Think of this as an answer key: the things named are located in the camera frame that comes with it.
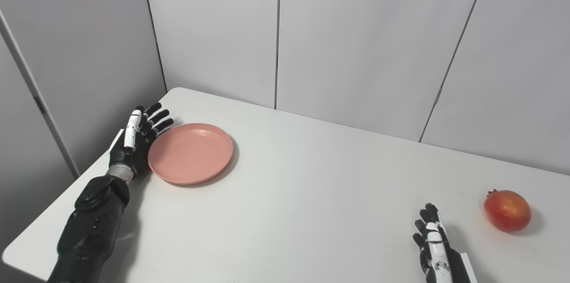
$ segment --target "white table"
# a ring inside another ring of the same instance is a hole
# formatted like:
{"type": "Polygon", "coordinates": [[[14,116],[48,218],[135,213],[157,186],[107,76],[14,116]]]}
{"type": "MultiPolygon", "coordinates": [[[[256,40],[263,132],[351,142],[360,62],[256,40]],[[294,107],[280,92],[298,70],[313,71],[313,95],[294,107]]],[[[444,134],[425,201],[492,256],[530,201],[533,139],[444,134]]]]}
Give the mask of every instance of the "white table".
{"type": "MultiPolygon", "coordinates": [[[[101,282],[422,283],[411,235],[430,201],[480,283],[570,282],[570,177],[414,143],[183,88],[163,99],[177,124],[218,125],[236,155],[207,184],[156,175],[132,201],[101,282]],[[487,190],[527,198],[520,234],[484,217],[487,190]]],[[[4,251],[47,279],[55,246],[96,161],[4,251]]]]}

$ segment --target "gray wall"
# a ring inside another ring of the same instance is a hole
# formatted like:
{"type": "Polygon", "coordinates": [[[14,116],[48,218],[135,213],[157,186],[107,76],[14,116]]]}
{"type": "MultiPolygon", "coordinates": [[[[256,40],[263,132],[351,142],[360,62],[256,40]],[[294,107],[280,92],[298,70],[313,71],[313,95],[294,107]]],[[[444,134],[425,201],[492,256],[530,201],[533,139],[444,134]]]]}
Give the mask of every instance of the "gray wall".
{"type": "Polygon", "coordinates": [[[568,0],[150,3],[169,88],[570,174],[568,0]]]}
{"type": "MultiPolygon", "coordinates": [[[[0,37],[0,251],[69,184],[71,172],[0,37]]],[[[3,283],[38,282],[0,262],[3,283]]]]}
{"type": "Polygon", "coordinates": [[[478,0],[423,142],[570,174],[570,0],[478,0]]]}
{"type": "Polygon", "coordinates": [[[80,171],[165,93],[147,0],[0,0],[80,171]]]}

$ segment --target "robotic hand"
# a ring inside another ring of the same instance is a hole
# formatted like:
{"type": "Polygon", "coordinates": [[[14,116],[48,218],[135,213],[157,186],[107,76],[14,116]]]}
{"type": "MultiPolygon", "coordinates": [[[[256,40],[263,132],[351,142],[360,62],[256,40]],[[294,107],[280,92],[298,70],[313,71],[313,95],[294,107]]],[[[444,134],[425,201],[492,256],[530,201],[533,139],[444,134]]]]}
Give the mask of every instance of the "robotic hand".
{"type": "Polygon", "coordinates": [[[57,243],[59,257],[48,283],[97,283],[103,263],[113,252],[122,214],[130,200],[128,184],[148,172],[148,152],[173,123],[168,110],[137,107],[110,150],[109,169],[93,178],[75,201],[57,243]]]}
{"type": "Polygon", "coordinates": [[[449,246],[448,236],[435,205],[427,203],[420,210],[422,220],[415,221],[419,233],[413,235],[419,246],[419,262],[427,283],[477,283],[466,253],[449,246]]]}

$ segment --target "red fruit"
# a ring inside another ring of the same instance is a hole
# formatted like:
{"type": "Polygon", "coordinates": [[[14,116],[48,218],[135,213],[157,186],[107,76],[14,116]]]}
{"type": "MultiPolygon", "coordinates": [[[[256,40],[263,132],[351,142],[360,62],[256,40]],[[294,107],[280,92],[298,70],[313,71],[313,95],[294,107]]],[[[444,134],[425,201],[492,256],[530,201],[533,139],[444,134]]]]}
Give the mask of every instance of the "red fruit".
{"type": "Polygon", "coordinates": [[[511,190],[489,192],[483,207],[491,224],[505,232],[522,230],[531,221],[529,204],[511,190]]]}

